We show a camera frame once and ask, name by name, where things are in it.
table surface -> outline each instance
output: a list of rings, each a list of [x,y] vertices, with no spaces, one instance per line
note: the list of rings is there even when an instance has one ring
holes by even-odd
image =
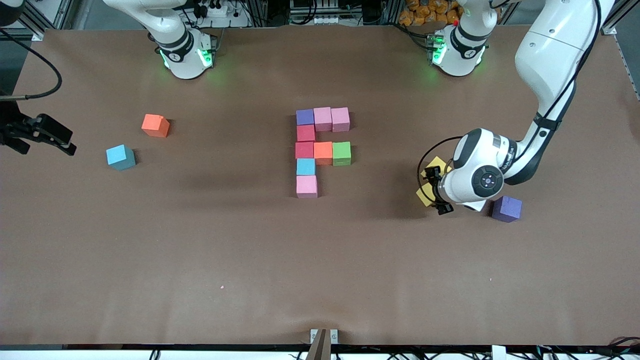
[[[498,27],[452,78],[393,28],[235,29],[191,81],[144,31],[50,31],[62,89],[20,104],[74,131],[77,154],[0,149],[0,343],[604,344],[640,323],[640,104],[600,38],[538,173],[505,224],[415,196],[437,141],[521,138],[537,101]],[[17,92],[54,83],[29,56]],[[296,109],[348,106],[350,167],[295,199]],[[171,120],[168,138],[141,129]],[[135,149],[118,172],[104,151]],[[447,158],[453,143],[437,154]]]

blue block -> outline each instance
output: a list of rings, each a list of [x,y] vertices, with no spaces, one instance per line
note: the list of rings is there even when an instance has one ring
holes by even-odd
[[[316,160],[315,159],[298,159],[298,166],[296,167],[296,175],[315,175],[316,174]]]
[[[136,158],[133,155],[133,150],[125,145],[118,145],[107,149],[107,164],[118,171],[122,171],[135,166]]]
[[[520,218],[521,210],[522,200],[503,196],[493,204],[493,214],[491,216],[500,221],[513,222]]]
[[[313,125],[314,110],[296,110],[296,125]]]

